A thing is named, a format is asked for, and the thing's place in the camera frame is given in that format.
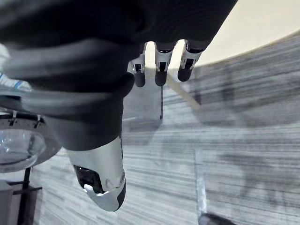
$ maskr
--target black metal stand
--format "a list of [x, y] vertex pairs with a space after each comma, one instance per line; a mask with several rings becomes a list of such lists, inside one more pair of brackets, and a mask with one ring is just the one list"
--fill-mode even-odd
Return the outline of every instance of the black metal stand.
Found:
[[22, 184], [21, 190], [17, 190], [17, 191], [13, 192], [13, 195], [21, 195], [20, 208], [19, 208], [19, 214], [18, 214], [18, 222], [17, 222], [18, 225], [22, 225], [24, 223], [24, 212], [25, 212], [28, 194], [32, 191], [38, 191], [38, 190], [43, 189], [42, 187], [29, 188], [30, 171], [31, 171], [31, 168], [27, 168], [25, 170], [25, 175], [24, 175], [23, 181], [8, 183], [9, 185]]

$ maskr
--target gray carpet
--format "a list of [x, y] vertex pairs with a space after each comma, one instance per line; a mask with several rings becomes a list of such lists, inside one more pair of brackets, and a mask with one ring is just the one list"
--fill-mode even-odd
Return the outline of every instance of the gray carpet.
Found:
[[202, 211], [238, 225], [300, 223], [300, 37], [196, 68], [181, 86], [199, 111], [166, 86], [163, 120], [147, 73], [144, 95], [125, 101], [123, 207], [100, 210], [61, 151], [33, 169], [36, 224], [195, 225]]
[[182, 87], [202, 105], [178, 125], [191, 132], [199, 208], [238, 225], [300, 224], [300, 37], [196, 68]]

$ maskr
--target clear glass dish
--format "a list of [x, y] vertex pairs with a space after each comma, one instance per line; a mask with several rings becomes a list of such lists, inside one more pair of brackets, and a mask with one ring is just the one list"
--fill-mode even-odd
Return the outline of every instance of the clear glass dish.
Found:
[[32, 166], [45, 149], [45, 139], [39, 133], [22, 129], [0, 130], [0, 173]]

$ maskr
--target robotic hand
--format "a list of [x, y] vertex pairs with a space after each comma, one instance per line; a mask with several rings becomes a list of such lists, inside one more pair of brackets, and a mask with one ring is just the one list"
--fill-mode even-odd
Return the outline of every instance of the robotic hand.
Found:
[[142, 87], [145, 43], [154, 41], [155, 82], [163, 86], [173, 48], [185, 39], [178, 78], [188, 80], [235, 2], [6, 0], [0, 43], [11, 58], [4, 70], [32, 91], [0, 90], [0, 106], [42, 115], [83, 190], [102, 209], [116, 211], [126, 190], [121, 122], [123, 98], [134, 84], [128, 63]]

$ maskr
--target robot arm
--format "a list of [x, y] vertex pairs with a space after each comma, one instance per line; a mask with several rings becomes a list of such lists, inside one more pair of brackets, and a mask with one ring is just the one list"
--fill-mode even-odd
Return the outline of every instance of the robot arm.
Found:
[[[235, 2], [5, 0], [0, 43], [11, 56], [5, 74], [27, 81], [32, 91], [0, 90], [2, 102], [42, 115], [67, 149], [83, 190], [102, 209], [116, 211], [126, 187], [121, 121], [123, 98], [134, 84], [128, 63], [138, 58], [132, 63], [143, 86], [143, 47], [154, 41], [162, 86], [176, 41], [186, 39], [180, 74], [187, 75], [179, 78], [187, 80]], [[192, 47], [192, 41], [205, 46]]]

